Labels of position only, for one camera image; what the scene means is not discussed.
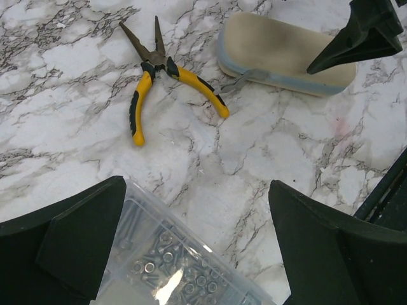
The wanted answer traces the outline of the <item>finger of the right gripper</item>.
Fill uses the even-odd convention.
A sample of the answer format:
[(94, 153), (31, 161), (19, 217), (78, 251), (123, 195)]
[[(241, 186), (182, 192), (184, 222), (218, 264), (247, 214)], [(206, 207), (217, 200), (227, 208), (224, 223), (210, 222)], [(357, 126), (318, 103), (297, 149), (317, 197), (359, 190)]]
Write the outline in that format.
[(308, 66), (308, 74), (328, 68), (383, 58), (403, 50), (403, 26), (389, 0), (353, 0), (346, 26)]

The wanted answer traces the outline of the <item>beige umbrella case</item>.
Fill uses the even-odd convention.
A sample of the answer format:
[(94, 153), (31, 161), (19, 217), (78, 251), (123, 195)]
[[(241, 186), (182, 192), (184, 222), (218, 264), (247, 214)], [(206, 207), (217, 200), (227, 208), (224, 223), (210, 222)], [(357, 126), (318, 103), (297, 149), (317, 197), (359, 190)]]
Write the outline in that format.
[(311, 75), (308, 66), (333, 37), (248, 12), (231, 15), (217, 39), (217, 62), (234, 79), (217, 93), (241, 89), (247, 81), (327, 97), (353, 82), (356, 64)]

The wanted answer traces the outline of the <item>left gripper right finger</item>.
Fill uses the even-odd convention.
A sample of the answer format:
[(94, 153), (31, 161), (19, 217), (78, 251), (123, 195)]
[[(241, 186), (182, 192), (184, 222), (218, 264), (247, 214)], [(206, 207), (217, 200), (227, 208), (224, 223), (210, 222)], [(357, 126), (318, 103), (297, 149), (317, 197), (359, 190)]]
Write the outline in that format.
[(273, 225), (291, 304), (406, 304), (406, 233), (347, 215), (273, 180)]

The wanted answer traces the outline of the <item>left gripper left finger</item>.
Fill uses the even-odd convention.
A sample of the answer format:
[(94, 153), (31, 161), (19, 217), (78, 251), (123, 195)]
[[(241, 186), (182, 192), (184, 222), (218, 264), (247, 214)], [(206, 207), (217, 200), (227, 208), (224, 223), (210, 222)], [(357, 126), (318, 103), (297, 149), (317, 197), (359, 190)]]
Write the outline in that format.
[(70, 198), (1, 223), (1, 304), (96, 299), (127, 185), (110, 177)]

